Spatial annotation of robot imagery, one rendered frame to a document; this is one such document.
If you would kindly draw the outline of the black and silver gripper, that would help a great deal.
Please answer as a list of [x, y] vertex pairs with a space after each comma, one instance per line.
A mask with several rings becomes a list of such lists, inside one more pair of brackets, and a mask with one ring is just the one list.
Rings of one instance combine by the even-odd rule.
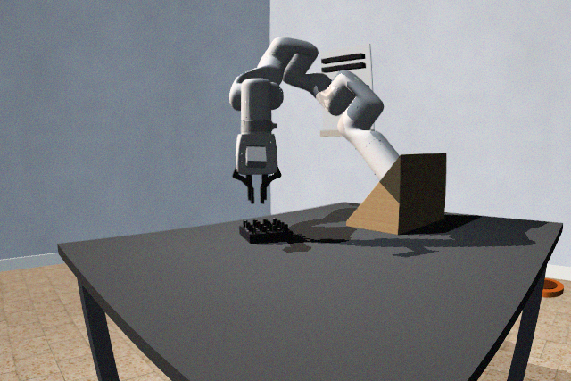
[[[246, 146], [265, 145], [266, 146], [266, 169], [246, 168]], [[239, 175], [246, 175], [246, 178]], [[268, 176], [268, 174], [273, 174]], [[277, 166], [277, 145], [275, 135], [272, 132], [241, 132], [236, 142], [236, 167], [232, 175], [233, 178], [242, 181], [248, 187], [248, 200], [254, 204], [254, 188], [252, 186], [252, 175], [262, 175], [260, 187], [261, 203], [267, 200], [267, 186], [277, 178], [281, 172]], [[263, 182], [264, 178], [264, 182]]]

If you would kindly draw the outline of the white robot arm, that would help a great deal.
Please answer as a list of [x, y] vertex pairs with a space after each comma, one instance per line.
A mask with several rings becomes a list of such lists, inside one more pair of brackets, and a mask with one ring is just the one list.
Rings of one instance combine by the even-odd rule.
[[229, 102], [233, 109], [241, 111], [241, 132], [271, 132], [277, 128], [271, 120], [271, 110], [283, 103], [284, 93], [279, 86], [283, 80], [310, 92], [330, 114], [343, 113], [337, 125], [339, 132], [380, 180], [400, 156], [383, 134], [370, 130], [384, 104], [348, 70], [339, 71], [333, 79], [323, 73], [306, 74], [318, 54], [317, 47], [304, 40], [273, 40], [258, 68], [237, 77], [231, 87]]

